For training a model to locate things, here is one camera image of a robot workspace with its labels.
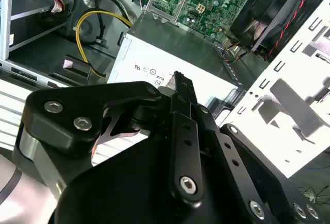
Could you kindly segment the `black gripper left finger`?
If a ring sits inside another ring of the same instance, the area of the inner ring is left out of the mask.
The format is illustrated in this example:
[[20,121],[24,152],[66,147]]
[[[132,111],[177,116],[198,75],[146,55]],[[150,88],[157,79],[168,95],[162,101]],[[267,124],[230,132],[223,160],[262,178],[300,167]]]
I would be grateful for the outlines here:
[[170,146],[169,191],[185,205],[203,198],[193,83],[175,72],[172,95],[145,81],[38,90],[23,110],[15,152],[56,199],[79,175],[147,139]]

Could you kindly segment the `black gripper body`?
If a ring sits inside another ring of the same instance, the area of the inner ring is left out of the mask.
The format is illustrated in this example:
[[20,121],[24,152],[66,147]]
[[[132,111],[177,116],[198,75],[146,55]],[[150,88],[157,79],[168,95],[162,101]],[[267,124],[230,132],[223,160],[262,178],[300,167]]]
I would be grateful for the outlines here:
[[147,139],[75,178],[65,189],[55,223],[257,223],[244,208],[226,169],[215,159],[216,134],[204,131],[203,198],[194,209],[169,191],[170,146]]

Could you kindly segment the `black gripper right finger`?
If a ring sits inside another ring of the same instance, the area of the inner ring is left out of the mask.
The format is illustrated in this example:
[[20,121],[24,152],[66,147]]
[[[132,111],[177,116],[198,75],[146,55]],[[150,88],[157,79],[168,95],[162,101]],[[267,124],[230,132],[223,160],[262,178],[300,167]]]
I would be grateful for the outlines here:
[[223,173],[232,223],[324,223],[314,205],[235,126],[219,128],[208,109],[192,108],[203,145]]

